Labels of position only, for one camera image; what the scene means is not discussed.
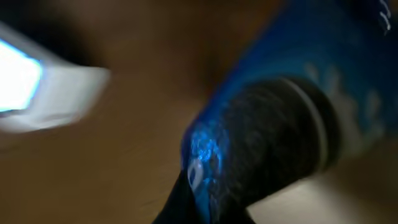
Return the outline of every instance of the white object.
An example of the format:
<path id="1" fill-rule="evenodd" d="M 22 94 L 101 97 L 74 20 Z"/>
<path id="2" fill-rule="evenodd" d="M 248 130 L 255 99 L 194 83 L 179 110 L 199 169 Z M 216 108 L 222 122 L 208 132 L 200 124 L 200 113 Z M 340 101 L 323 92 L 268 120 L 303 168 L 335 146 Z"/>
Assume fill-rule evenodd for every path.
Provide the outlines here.
<path id="1" fill-rule="evenodd" d="M 108 78 L 107 69 L 66 62 L 0 23 L 0 129 L 23 133 L 74 123 Z"/>

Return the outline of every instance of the brown background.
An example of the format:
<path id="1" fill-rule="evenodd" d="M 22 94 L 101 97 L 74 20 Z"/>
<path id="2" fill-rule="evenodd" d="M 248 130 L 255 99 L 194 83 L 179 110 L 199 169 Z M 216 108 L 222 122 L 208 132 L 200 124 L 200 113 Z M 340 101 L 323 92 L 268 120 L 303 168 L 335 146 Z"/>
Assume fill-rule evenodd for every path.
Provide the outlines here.
<path id="1" fill-rule="evenodd" d="M 0 223 L 150 223 L 178 175 L 185 127 L 280 6 L 278 0 L 54 1 L 51 12 L 75 25 L 112 79 L 82 122 L 2 147 Z M 260 207 L 254 216 L 259 223 L 295 223 L 297 217 L 336 223 L 340 205 L 369 204 L 370 212 L 357 213 L 375 217 L 371 223 L 393 223 L 394 149 L 382 147 L 321 178 L 333 190 L 320 195 L 342 195 L 335 213 L 317 216 L 306 207 L 308 194 L 293 190 L 281 207 Z"/>

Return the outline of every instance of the white device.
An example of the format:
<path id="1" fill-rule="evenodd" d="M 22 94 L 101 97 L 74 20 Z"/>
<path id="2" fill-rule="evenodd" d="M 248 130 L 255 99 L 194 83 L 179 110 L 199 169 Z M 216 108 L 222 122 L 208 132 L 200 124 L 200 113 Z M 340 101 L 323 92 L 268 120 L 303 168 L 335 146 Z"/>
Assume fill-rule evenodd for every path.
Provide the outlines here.
<path id="1" fill-rule="evenodd" d="M 23 133 L 74 123 L 109 70 L 67 62 L 0 23 L 0 129 Z"/>

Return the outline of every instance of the bright screen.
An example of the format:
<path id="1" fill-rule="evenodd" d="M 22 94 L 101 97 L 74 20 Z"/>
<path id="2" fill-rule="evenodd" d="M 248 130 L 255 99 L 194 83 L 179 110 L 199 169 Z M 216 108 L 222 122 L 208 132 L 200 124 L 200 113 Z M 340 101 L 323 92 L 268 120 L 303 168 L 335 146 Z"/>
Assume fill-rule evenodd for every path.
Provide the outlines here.
<path id="1" fill-rule="evenodd" d="M 29 106 L 42 76 L 42 67 L 0 39 L 0 112 Z"/>

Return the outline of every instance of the wooden floor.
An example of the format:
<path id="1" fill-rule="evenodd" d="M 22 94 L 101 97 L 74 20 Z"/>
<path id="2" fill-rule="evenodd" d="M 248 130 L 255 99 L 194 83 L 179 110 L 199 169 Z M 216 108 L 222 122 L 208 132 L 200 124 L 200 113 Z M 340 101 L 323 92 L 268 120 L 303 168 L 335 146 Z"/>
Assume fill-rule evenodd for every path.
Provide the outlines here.
<path id="1" fill-rule="evenodd" d="M 150 223 L 178 175 L 184 129 L 280 1 L 54 0 L 52 7 L 112 79 L 82 122 L 4 140 L 0 223 Z"/>

